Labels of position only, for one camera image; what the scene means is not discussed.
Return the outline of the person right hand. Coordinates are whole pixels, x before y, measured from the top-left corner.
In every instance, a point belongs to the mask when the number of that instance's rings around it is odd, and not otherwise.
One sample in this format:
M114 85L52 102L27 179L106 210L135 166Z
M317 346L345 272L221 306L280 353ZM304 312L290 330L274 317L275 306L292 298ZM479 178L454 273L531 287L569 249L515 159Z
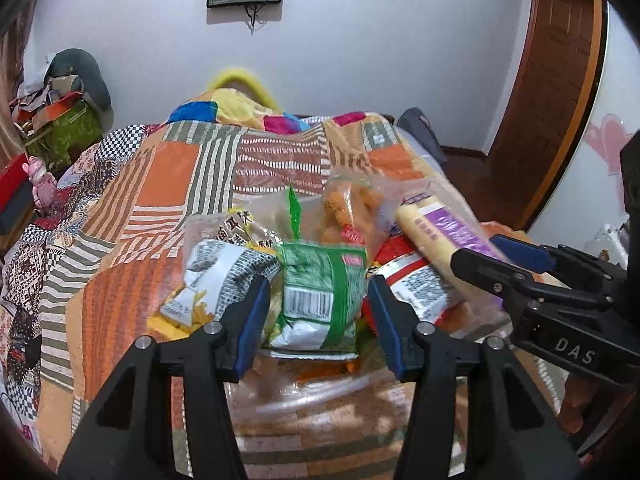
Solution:
M576 434L582 429L582 411L599 389L591 379L570 374L565 382L565 394L559 412L559 422L567 434Z

